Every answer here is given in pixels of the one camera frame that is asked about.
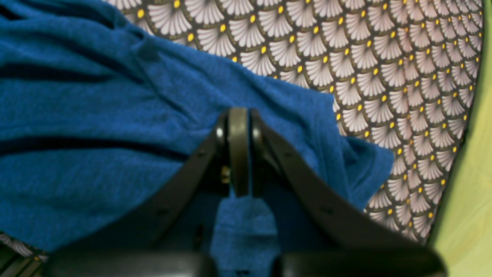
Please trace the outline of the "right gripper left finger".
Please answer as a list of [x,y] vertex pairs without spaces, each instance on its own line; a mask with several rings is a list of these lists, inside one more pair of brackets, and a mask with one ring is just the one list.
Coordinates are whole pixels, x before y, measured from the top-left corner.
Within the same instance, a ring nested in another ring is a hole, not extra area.
[[155,250],[193,203],[199,212],[214,212],[230,187],[238,197],[248,195],[248,118],[247,108],[223,112],[206,140],[158,192],[118,221],[61,248],[51,261],[98,252]]

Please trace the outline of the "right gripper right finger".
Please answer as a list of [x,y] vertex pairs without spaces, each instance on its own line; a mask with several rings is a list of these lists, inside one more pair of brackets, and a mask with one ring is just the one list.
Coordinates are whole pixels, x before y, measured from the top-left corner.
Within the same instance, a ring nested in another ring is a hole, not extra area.
[[272,208],[287,245],[274,266],[441,266],[432,249],[368,219],[251,111],[253,194]]

